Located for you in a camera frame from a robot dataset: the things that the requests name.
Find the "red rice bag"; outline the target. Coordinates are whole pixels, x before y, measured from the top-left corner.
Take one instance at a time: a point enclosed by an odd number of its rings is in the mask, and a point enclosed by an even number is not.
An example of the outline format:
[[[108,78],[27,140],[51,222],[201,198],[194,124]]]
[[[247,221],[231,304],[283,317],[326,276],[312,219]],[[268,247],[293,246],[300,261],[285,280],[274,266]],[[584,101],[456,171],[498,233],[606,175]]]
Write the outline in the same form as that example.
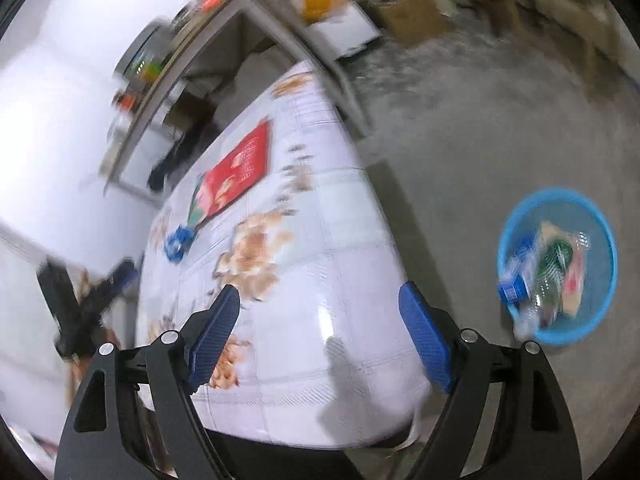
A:
[[[270,130],[270,120],[263,119],[214,168],[201,175],[186,220],[190,229],[220,214],[267,173]]]

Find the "blue white toothpaste box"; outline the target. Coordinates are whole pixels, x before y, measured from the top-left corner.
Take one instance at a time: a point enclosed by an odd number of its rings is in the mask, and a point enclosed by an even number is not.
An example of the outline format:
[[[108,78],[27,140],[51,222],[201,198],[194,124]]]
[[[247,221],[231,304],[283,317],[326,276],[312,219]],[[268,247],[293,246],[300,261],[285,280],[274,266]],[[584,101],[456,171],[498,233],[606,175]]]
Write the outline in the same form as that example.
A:
[[[529,298],[534,287],[539,253],[537,235],[521,239],[518,248],[498,274],[497,290],[504,304],[519,304]]]

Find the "black clothing pile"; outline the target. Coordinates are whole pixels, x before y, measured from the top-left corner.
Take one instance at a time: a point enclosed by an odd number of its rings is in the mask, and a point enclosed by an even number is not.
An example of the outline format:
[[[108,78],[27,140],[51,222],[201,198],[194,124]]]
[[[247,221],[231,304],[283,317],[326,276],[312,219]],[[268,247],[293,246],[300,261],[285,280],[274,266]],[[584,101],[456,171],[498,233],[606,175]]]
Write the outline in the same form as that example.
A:
[[[166,179],[184,162],[190,159],[194,151],[204,141],[216,138],[218,128],[208,119],[199,119],[180,136],[169,152],[152,169],[146,185],[153,193],[163,191]]]

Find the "cardboard box with bags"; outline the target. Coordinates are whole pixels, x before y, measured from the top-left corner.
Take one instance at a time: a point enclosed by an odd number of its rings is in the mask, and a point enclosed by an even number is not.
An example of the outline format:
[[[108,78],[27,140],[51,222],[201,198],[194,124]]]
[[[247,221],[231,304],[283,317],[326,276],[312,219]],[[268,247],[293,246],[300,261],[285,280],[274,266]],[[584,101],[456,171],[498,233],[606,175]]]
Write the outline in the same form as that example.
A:
[[[448,34],[454,24],[442,14],[436,0],[368,0],[375,24],[406,48]]]

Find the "yellow white carton box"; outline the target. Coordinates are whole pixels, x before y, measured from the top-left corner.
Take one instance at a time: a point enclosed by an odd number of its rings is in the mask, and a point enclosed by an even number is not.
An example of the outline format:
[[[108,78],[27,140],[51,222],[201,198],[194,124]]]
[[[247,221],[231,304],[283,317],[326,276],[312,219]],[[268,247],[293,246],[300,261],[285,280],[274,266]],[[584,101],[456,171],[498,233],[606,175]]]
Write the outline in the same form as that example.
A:
[[[590,239],[584,232],[566,232],[555,224],[544,221],[539,226],[540,240],[542,248],[555,238],[567,240],[574,248],[574,259],[568,268],[563,291],[562,291],[562,312],[564,315],[574,318],[582,303],[582,291],[584,290],[587,252],[590,249]]]

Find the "green plastic bottle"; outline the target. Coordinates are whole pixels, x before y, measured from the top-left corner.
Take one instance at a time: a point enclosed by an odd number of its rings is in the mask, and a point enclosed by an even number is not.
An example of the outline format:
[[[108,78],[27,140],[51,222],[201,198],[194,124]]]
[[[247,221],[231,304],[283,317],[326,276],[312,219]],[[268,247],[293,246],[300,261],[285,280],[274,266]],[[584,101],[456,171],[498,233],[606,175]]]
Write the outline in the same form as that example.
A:
[[[574,259],[567,240],[555,238],[539,254],[534,287],[528,299],[518,304],[514,336],[519,341],[533,339],[537,330],[553,324],[562,309],[565,277]]]

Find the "grey side table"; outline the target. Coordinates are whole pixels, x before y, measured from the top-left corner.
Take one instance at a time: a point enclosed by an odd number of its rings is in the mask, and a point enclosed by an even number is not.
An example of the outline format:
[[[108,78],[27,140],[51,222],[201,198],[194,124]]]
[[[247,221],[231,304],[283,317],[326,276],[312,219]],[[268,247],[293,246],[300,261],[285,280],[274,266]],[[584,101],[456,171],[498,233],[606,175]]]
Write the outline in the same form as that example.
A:
[[[168,23],[174,38],[160,74],[142,91],[126,83],[134,102],[112,125],[112,142],[99,168],[106,186],[155,203],[154,193],[122,180],[144,134],[152,130],[174,144],[194,122],[212,118],[218,108],[214,93],[227,88],[245,60],[268,42],[291,60],[310,63],[356,130],[364,133],[368,128],[334,49],[284,0],[227,0],[215,9],[192,12],[184,22]]]

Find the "blue wrapper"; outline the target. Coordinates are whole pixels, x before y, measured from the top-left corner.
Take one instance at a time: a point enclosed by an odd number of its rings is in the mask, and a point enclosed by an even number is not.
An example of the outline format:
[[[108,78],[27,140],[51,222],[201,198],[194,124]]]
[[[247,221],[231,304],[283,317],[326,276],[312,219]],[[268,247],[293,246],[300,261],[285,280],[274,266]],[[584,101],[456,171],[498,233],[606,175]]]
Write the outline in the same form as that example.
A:
[[[196,231],[188,226],[178,226],[164,240],[164,253],[169,262],[178,263],[189,251],[196,237]]]

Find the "blue trash basket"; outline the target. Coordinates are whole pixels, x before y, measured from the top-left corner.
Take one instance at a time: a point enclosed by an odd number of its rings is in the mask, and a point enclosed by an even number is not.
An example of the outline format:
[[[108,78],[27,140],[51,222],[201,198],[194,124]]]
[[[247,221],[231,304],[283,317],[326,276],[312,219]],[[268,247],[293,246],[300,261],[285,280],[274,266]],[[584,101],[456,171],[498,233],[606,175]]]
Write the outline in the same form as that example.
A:
[[[510,214],[500,236],[497,292],[514,337],[566,346],[593,332],[617,284],[613,231],[591,200],[544,188]]]

